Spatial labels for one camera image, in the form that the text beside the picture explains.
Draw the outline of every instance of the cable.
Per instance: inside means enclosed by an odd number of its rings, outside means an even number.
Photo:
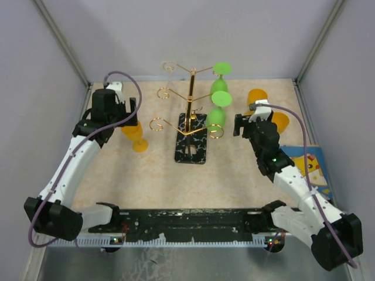
[[[35,215],[33,217],[33,219],[31,220],[31,224],[30,224],[30,227],[29,227],[29,231],[28,231],[28,240],[29,240],[29,243],[30,245],[32,245],[33,247],[35,248],[43,248],[43,247],[46,247],[52,243],[54,243],[56,240],[58,240],[58,238],[53,238],[52,240],[50,240],[49,242],[47,243],[44,243],[44,244],[35,244],[34,241],[33,241],[33,229],[34,229],[34,226],[35,226],[35,222],[40,214],[40,212],[42,211],[43,207],[46,205],[46,203],[48,202],[49,198],[52,196],[54,190],[56,189],[57,187],[57,184],[59,183],[60,179],[62,178],[62,176],[64,175],[64,172],[66,171],[71,159],[74,157],[74,155],[76,154],[76,152],[82,147],[82,145],[84,143],[86,143],[89,139],[91,139],[93,136],[95,136],[96,134],[106,130],[106,129],[110,129],[110,128],[113,128],[113,127],[117,127],[119,125],[122,125],[123,123],[126,123],[128,122],[135,114],[137,114],[137,111],[139,110],[139,108],[141,107],[141,104],[142,104],[142,92],[141,92],[141,89],[138,85],[138,83],[127,73],[125,72],[122,72],[122,71],[112,71],[112,72],[109,72],[105,78],[104,78],[104,83],[107,83],[107,80],[109,78],[110,75],[112,74],[121,74],[121,75],[124,75],[126,77],[128,77],[133,83],[134,85],[136,86],[137,90],[138,90],[138,94],[139,94],[139,102],[138,102],[138,105],[137,107],[134,109],[134,111],[128,116],[126,117],[125,119],[121,120],[121,121],[118,121],[116,123],[113,123],[113,124],[109,124],[107,126],[104,126],[104,127],[101,127],[99,129],[97,129],[96,131],[92,132],[91,134],[89,134],[88,136],[86,136],[77,146],[76,148],[73,149],[72,153],[70,154],[70,156],[66,159],[62,169],[60,170],[59,174],[57,175],[56,177],[56,180],[54,181],[54,183],[52,184],[52,188],[51,190],[49,191],[48,195],[46,196],[46,198],[42,201],[42,203],[39,205],[38,209],[36,210],[35,212]]]
[[[308,173],[308,164],[307,164],[308,160],[307,160],[306,131],[305,131],[305,126],[304,126],[304,123],[303,123],[302,119],[295,112],[293,112],[290,109],[285,108],[285,107],[279,107],[277,105],[271,105],[271,104],[256,104],[255,106],[256,107],[270,107],[270,108],[280,109],[280,110],[283,110],[283,111],[286,111],[286,112],[292,114],[298,120],[298,122],[299,122],[299,124],[301,126],[301,129],[302,129],[302,135],[303,135],[303,138],[304,138],[304,158],[305,158],[304,162],[305,162],[305,171],[306,171],[306,181],[307,181],[307,185],[309,187],[309,190],[311,191],[312,190],[312,186],[311,186],[311,182],[310,182],[310,177],[309,177],[309,173]],[[319,203],[318,198],[314,194],[312,195],[312,198],[314,199],[314,202],[315,202],[315,204],[316,204],[316,206],[317,206],[317,208],[319,210],[319,213],[322,215],[324,223],[327,226],[329,232],[332,234],[333,238],[335,239],[335,241],[339,245],[341,251],[344,253],[345,257],[349,261],[349,264],[353,268],[356,269],[357,268],[357,264],[354,262],[354,260],[352,259],[352,257],[348,253],[348,251],[345,249],[345,246],[342,244],[340,238],[338,237],[338,235],[336,234],[336,232],[333,229],[332,225],[328,221],[327,216],[325,215],[325,213],[323,211],[323,208],[322,208],[322,206]]]

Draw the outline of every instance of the metal floor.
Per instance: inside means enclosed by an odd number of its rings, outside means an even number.
[[[123,248],[92,257],[76,248],[47,248],[38,277],[41,280],[350,279],[344,266],[327,272],[306,245],[294,237],[286,237],[285,248],[280,253],[268,253],[262,248]]]

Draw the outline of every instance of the colorful card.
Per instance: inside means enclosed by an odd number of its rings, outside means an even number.
[[[296,167],[306,178],[304,147],[280,146],[280,148],[294,161]],[[327,169],[324,162],[323,151],[318,146],[308,146],[308,173],[311,185],[318,187],[318,191],[327,198],[332,199],[332,191],[327,181]]]

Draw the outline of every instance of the speckled surface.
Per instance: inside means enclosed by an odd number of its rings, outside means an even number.
[[[208,94],[212,82],[199,81],[197,75],[195,97]],[[246,208],[262,207],[277,199],[296,206],[261,175],[249,141],[233,137],[234,115],[246,112],[247,95],[253,88],[265,90],[271,104],[287,107],[302,116],[292,80],[227,80],[227,83],[233,103],[226,108],[225,134],[220,139],[209,138],[206,164],[189,165],[177,164],[173,159],[177,134],[173,128],[165,125],[160,132],[149,128],[149,122],[156,117],[177,125],[186,102],[176,95],[167,100],[156,96],[166,81],[140,82],[144,101],[138,119],[149,142],[148,150],[134,152],[131,141],[116,129],[88,168],[74,207],[103,201],[121,208]],[[173,89],[186,96],[189,82],[176,81]],[[130,83],[125,83],[123,91],[137,96],[136,88]],[[208,113],[214,107],[209,98],[193,103],[193,108],[201,106],[203,110],[197,113]],[[301,145],[298,121],[292,116],[289,118],[290,125],[281,135],[280,143]]]

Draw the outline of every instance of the gold metal rack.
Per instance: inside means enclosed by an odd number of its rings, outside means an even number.
[[[160,88],[156,94],[157,94],[157,96],[160,99],[165,100],[165,99],[169,98],[169,96],[170,96],[169,92],[172,92],[172,93],[176,94],[177,96],[183,98],[185,101],[187,101],[186,113],[185,113],[185,128],[184,128],[183,131],[181,131],[179,128],[173,126],[170,122],[168,122],[167,120],[165,120],[165,119],[163,119],[161,117],[156,117],[153,120],[151,120],[151,122],[149,124],[149,127],[153,131],[155,131],[155,132],[160,132],[164,128],[162,124],[156,123],[156,125],[159,128],[153,128],[153,123],[156,120],[160,120],[160,121],[164,121],[166,124],[168,124],[169,126],[173,127],[175,130],[177,130],[182,135],[188,136],[188,135],[191,135],[193,133],[205,130],[205,129],[209,128],[209,127],[215,126],[215,127],[220,128],[220,130],[215,129],[215,130],[210,131],[210,137],[213,138],[213,139],[219,139],[219,138],[221,138],[224,135],[224,129],[220,125],[211,124],[209,126],[204,126],[202,128],[196,129],[196,130],[191,130],[191,122],[192,122],[192,120],[196,119],[195,112],[199,111],[199,110],[202,110],[202,107],[199,108],[199,109],[192,109],[193,101],[201,100],[202,98],[206,98],[206,97],[210,96],[210,94],[208,94],[208,95],[204,95],[204,96],[199,97],[199,98],[194,98],[195,75],[198,74],[198,73],[200,73],[200,72],[203,72],[203,71],[206,71],[206,70],[210,70],[213,67],[208,67],[208,68],[205,68],[205,69],[202,69],[202,70],[199,70],[199,71],[197,71],[195,67],[192,68],[191,70],[188,70],[188,69],[186,69],[185,67],[181,66],[178,63],[175,63],[173,61],[166,61],[163,64],[163,69],[165,71],[167,71],[167,72],[174,71],[175,68],[174,68],[173,64],[190,73],[190,86],[189,86],[189,94],[188,94],[188,96],[185,98],[184,96],[180,95],[178,92],[174,91],[173,89],[171,89],[169,87],[162,87],[162,88]],[[221,132],[221,134],[219,136],[214,135],[214,133],[217,133],[217,132]]]

